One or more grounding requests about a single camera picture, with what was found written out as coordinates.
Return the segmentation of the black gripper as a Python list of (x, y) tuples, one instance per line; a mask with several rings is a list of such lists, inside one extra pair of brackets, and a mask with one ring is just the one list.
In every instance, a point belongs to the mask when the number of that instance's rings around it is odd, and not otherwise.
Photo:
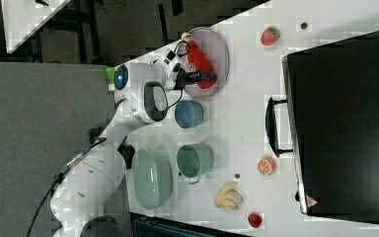
[(181, 64), (178, 63), (174, 68), (173, 72), (176, 73), (175, 77), (175, 90), (182, 90), (187, 85), (196, 84), (200, 79), (202, 80), (213, 80), (215, 81), (217, 79), (217, 75), (215, 73), (210, 72), (186, 72), (182, 67)]

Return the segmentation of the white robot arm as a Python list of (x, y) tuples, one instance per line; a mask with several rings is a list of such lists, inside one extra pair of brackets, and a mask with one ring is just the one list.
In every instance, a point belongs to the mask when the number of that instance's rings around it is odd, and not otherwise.
[(85, 237), (85, 228), (104, 216), (104, 208), (123, 179), (118, 152), (133, 131), (163, 120), (167, 93), (200, 81), (214, 82), (207, 69), (185, 70), (179, 63), (123, 63), (114, 69), (114, 88), (122, 93), (113, 118), (90, 148), (55, 176), (50, 210), (61, 226), (52, 237)]

